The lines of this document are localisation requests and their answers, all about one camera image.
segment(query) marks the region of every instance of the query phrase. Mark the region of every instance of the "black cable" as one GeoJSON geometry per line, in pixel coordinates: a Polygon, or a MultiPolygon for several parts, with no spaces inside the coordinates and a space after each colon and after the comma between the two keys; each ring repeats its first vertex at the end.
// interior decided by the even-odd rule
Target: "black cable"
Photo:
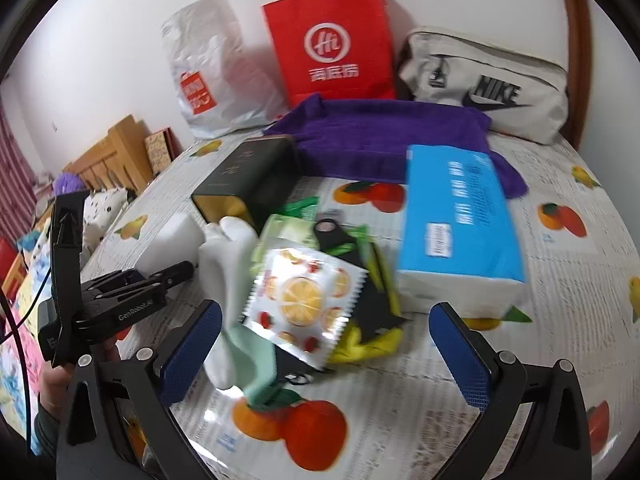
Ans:
{"type": "MultiPolygon", "coordinates": [[[[20,328],[22,325],[24,325],[24,322],[27,321],[27,318],[29,317],[29,315],[31,314],[33,309],[35,308],[36,302],[38,301],[38,298],[40,297],[40,293],[42,292],[42,289],[44,288],[45,283],[47,283],[47,280],[49,279],[50,274],[51,274],[51,267],[49,267],[49,270],[47,271],[47,275],[44,277],[44,281],[40,284],[40,288],[38,289],[36,297],[33,298],[33,301],[31,302],[31,306],[27,310],[27,313],[24,315],[24,317],[16,325],[18,328],[20,328]]],[[[2,343],[4,343],[5,341],[7,341],[13,334],[14,334],[13,330],[11,330],[9,333],[5,334],[4,337],[2,339],[0,339],[0,345],[2,343]]]]}
{"type": "Polygon", "coordinates": [[[12,334],[15,339],[15,346],[18,350],[18,359],[20,359],[20,368],[22,369],[22,387],[24,388],[24,409],[25,417],[24,423],[26,425],[26,452],[27,456],[31,454],[31,396],[29,394],[29,378],[27,376],[27,359],[24,357],[24,348],[22,348],[22,341],[18,334],[18,327],[15,324],[14,313],[9,307],[9,302],[6,300],[4,291],[0,288],[0,304],[4,310],[6,320],[11,327],[12,334]]]}

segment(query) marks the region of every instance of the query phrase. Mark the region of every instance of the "striped curtain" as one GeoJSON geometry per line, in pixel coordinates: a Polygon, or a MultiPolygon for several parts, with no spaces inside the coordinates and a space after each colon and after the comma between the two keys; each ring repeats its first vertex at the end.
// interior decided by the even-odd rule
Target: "striped curtain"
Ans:
{"type": "Polygon", "coordinates": [[[14,244],[31,230],[36,197],[34,175],[25,160],[0,102],[0,236],[14,244]]]}

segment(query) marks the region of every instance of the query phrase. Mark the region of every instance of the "human hand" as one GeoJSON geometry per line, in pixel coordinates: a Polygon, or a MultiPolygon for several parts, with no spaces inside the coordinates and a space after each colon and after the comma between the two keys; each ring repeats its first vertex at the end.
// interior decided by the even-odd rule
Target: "human hand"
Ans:
{"type": "MultiPolygon", "coordinates": [[[[115,337],[104,342],[104,351],[107,361],[120,360],[115,337]]],[[[76,366],[72,364],[52,368],[50,362],[44,363],[40,369],[40,375],[38,376],[40,404],[57,420],[62,417],[66,391],[69,388],[69,384],[71,384],[71,377],[75,369],[76,366]]]]}

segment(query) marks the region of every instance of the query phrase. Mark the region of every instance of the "white label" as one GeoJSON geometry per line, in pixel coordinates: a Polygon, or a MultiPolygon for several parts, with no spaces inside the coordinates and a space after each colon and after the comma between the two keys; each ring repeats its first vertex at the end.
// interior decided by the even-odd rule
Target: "white label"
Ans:
{"type": "Polygon", "coordinates": [[[425,238],[427,256],[451,257],[450,224],[427,224],[425,238]]]}

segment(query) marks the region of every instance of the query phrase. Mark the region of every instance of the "nike bag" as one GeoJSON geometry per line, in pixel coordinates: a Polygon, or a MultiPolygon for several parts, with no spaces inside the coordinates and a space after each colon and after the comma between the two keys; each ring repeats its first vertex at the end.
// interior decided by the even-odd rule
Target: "nike bag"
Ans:
{"type": "Polygon", "coordinates": [[[162,26],[182,115],[197,139],[273,123],[287,109],[271,79],[242,50],[228,0],[199,0],[162,26]]]}
{"type": "Polygon", "coordinates": [[[556,63],[442,28],[412,30],[399,75],[415,100],[469,106],[492,130],[551,144],[568,116],[566,71],[556,63]]]}
{"type": "Polygon", "coordinates": [[[279,0],[263,7],[293,107],[327,99],[393,99],[385,0],[279,0]]]}

